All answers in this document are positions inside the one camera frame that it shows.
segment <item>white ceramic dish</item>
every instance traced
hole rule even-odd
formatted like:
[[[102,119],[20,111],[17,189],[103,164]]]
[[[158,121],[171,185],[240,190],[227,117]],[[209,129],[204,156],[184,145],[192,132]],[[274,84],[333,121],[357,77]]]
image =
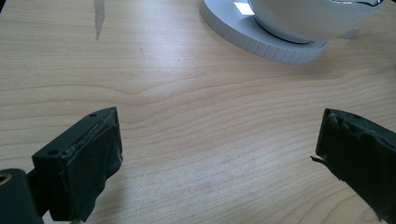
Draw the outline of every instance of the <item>white ceramic dish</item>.
[[[248,0],[259,25],[282,39],[308,43],[361,27],[382,0]]]

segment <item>wooden table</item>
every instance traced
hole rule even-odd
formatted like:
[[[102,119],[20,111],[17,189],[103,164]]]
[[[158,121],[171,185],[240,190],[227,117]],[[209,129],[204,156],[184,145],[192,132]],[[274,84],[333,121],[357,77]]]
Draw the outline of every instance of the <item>wooden table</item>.
[[[105,0],[98,39],[95,3],[100,21],[101,0],[7,0],[0,169],[30,171],[50,140],[116,106],[124,162],[87,223],[377,223],[309,156],[326,107],[396,131],[395,4],[315,62],[284,64],[218,36],[201,0]]]

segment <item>white saucer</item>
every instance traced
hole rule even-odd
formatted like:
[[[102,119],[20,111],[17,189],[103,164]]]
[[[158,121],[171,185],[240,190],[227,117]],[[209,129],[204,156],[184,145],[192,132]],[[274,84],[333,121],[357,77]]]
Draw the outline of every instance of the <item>white saucer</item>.
[[[309,63],[327,47],[327,40],[295,44],[277,38],[236,5],[249,7],[247,0],[203,0],[200,12],[216,33],[241,49],[277,62]]]

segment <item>white bowl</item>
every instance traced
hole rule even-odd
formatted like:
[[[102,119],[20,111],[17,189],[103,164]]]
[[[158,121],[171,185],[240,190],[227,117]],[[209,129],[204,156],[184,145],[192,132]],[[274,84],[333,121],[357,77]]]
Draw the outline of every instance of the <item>white bowl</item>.
[[[359,28],[378,9],[346,0],[248,1],[262,28],[294,43],[344,35]]]

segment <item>wood grain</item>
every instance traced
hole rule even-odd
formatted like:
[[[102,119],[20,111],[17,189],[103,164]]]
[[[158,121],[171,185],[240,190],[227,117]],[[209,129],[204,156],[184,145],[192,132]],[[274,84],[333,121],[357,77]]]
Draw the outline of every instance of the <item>wood grain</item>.
[[[200,0],[8,0],[0,15],[0,169],[92,111],[119,109],[124,162],[87,223],[377,223],[311,162],[324,108],[396,131],[396,5],[313,63],[215,34]]]

